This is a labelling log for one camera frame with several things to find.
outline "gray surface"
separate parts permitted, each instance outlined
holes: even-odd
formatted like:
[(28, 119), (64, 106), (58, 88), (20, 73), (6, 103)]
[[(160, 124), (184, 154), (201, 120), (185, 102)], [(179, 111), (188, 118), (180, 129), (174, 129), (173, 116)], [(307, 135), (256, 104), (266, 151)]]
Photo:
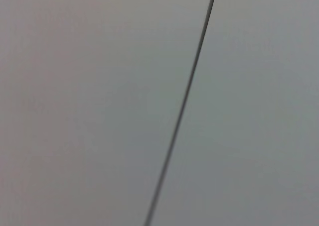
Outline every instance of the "gray surface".
[(154, 226), (319, 222), (319, 2), (216, 0)]
[(0, 0), (0, 225), (141, 225), (208, 0)]

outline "dark line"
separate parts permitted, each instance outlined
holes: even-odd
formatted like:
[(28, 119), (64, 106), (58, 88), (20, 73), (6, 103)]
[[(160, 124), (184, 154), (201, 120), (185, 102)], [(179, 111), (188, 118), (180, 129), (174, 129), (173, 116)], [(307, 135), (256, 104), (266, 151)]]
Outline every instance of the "dark line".
[(182, 117), (183, 117), (183, 114), (184, 114), (184, 110), (185, 110), (185, 106), (186, 106), (186, 103), (187, 103), (189, 91), (190, 91), (190, 88), (191, 88), (191, 84), (193, 82), (193, 78), (194, 78), (195, 70), (196, 70), (196, 67), (197, 67), (198, 59), (199, 59), (199, 56), (200, 56), (201, 48), (203, 46), (203, 42), (204, 42), (204, 38), (205, 38), (208, 22), (209, 22), (209, 19), (210, 19), (210, 14), (211, 14), (211, 11), (212, 11), (212, 8), (213, 8), (213, 4), (214, 4), (214, 0), (210, 0), (209, 1), (209, 5), (208, 5), (208, 9), (207, 9), (207, 14), (206, 14), (204, 26), (203, 26), (203, 30), (202, 30), (202, 33), (201, 33), (201, 36), (200, 36), (200, 39), (199, 39), (199, 44), (198, 44), (195, 60), (194, 60), (193, 67), (192, 67), (191, 72), (190, 72), (190, 76), (189, 76), (189, 79), (188, 79), (186, 91), (185, 91), (185, 94), (184, 94), (183, 102), (182, 102), (182, 105), (181, 105), (180, 110), (179, 110), (179, 114), (178, 114), (176, 125), (175, 125), (174, 131), (173, 131), (173, 135), (172, 135), (171, 140), (170, 140), (169, 148), (168, 148), (168, 151), (166, 153), (165, 161), (163, 163), (162, 170), (161, 170), (160, 175), (159, 175), (158, 183), (157, 183), (155, 191), (154, 191), (154, 195), (153, 195), (153, 198), (152, 198), (152, 201), (151, 201), (151, 205), (150, 205), (149, 210), (148, 210), (147, 217), (146, 217), (145, 222), (144, 222), (144, 226), (151, 226), (152, 221), (153, 221), (154, 212), (156, 210), (156, 206), (157, 206), (158, 201), (159, 201), (160, 193), (161, 193), (162, 186), (163, 186), (163, 183), (164, 183), (164, 180), (165, 180), (165, 177), (166, 177), (166, 173), (167, 173), (167, 169), (168, 169), (168, 166), (169, 166), (169, 163), (170, 163), (171, 155), (172, 155), (173, 150), (174, 150), (174, 146), (175, 146), (175, 142), (176, 142), (176, 137), (177, 137), (177, 134), (178, 134), (179, 126), (180, 126), (180, 123), (181, 123), (181, 120), (182, 120)]

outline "gray wall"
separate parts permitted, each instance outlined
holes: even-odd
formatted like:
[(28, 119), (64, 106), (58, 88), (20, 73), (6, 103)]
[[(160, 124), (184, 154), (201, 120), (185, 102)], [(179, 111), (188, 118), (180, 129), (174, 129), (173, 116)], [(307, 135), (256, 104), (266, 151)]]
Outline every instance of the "gray wall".
[[(142, 225), (209, 0), (0, 0), (0, 224)], [(216, 0), (154, 225), (317, 225), (317, 0)]]

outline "white surface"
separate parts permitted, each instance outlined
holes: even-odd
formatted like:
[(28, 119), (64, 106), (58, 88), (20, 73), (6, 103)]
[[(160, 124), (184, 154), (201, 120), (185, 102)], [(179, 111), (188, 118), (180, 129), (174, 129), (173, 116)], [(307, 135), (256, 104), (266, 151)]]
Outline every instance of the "white surface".
[(0, 0), (0, 225), (141, 225), (208, 0)]
[(318, 225), (318, 10), (216, 0), (154, 226)]

